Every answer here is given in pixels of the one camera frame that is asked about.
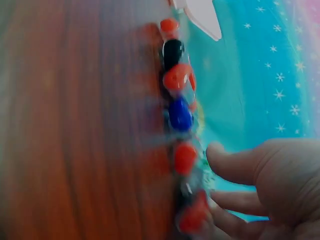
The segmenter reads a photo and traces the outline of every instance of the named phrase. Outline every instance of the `white star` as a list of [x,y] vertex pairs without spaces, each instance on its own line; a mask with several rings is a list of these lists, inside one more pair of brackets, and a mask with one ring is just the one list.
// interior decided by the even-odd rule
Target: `white star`
[[267,62],[267,63],[265,63],[264,65],[265,65],[265,67],[268,68],[268,69],[271,68],[271,63],[268,63],[268,62]]
[[270,47],[270,51],[272,51],[273,53],[274,52],[278,52],[277,48],[275,46],[273,46],[273,45]]
[[296,48],[296,50],[299,51],[299,52],[302,50],[302,46],[299,45],[299,44],[298,44],[295,48]]
[[282,102],[282,98],[285,97],[286,95],[283,95],[283,90],[282,91],[278,91],[276,89],[276,93],[273,94],[273,96],[276,96],[275,100],[280,99],[280,101]]
[[281,72],[280,74],[277,73],[275,79],[278,79],[278,82],[283,82],[285,79],[285,76],[283,75],[283,73]]
[[295,66],[296,70],[301,72],[304,72],[304,69],[306,68],[303,62],[298,62]]
[[258,12],[263,13],[265,11],[265,9],[261,6],[257,7],[255,10],[257,10]]
[[298,34],[301,34],[301,33],[303,32],[302,27],[297,26],[297,27],[295,28],[295,32],[298,33]]
[[315,54],[314,52],[311,53],[310,57],[311,57],[312,60],[317,60],[318,59],[318,55]]
[[300,108],[298,107],[298,105],[291,105],[290,112],[292,113],[292,115],[298,116],[300,112]]
[[281,27],[279,25],[273,25],[273,30],[276,32],[281,32]]
[[251,28],[251,25],[250,25],[250,23],[246,23],[246,24],[244,24],[243,25],[246,29],[249,29],[249,28]]
[[278,123],[278,127],[276,127],[275,129],[277,129],[278,130],[278,133],[283,133],[284,132],[284,130],[286,130],[286,128],[285,128],[285,124],[283,124],[283,125],[281,125],[280,123]]

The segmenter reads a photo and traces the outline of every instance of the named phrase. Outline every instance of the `orange bead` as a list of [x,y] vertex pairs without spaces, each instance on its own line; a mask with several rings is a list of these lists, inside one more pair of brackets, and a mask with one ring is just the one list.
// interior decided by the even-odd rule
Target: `orange bead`
[[174,169],[178,174],[187,176],[191,173],[196,160],[197,150],[189,142],[180,143],[174,153]]
[[171,33],[179,28],[179,22],[174,18],[166,18],[160,23],[161,31],[164,33]]
[[163,85],[169,91],[181,91],[186,83],[185,76],[189,75],[189,81],[192,90],[196,90],[196,77],[192,67],[186,63],[179,63],[171,68],[165,75],[163,79]]
[[207,194],[201,190],[197,196],[194,204],[188,206],[179,221],[179,230],[184,234],[196,234],[201,231],[204,222],[207,220],[209,214],[209,205],[207,201]]

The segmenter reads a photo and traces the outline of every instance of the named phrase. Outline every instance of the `black bead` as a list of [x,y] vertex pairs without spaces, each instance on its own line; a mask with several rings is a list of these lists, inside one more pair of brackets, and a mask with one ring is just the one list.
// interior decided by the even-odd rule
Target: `black bead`
[[169,71],[177,65],[185,52],[185,45],[178,39],[170,39],[163,46],[164,70]]

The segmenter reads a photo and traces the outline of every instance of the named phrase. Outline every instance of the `wooden surface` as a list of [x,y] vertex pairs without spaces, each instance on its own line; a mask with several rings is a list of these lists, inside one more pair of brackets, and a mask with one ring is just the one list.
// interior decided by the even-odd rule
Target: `wooden surface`
[[164,240],[166,0],[0,1],[0,239]]

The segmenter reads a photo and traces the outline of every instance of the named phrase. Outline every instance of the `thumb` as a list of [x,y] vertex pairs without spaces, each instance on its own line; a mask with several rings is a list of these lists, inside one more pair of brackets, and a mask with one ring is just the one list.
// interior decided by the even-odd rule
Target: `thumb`
[[260,159],[253,150],[229,154],[221,144],[213,143],[206,149],[206,157],[212,171],[223,179],[254,185],[255,169]]

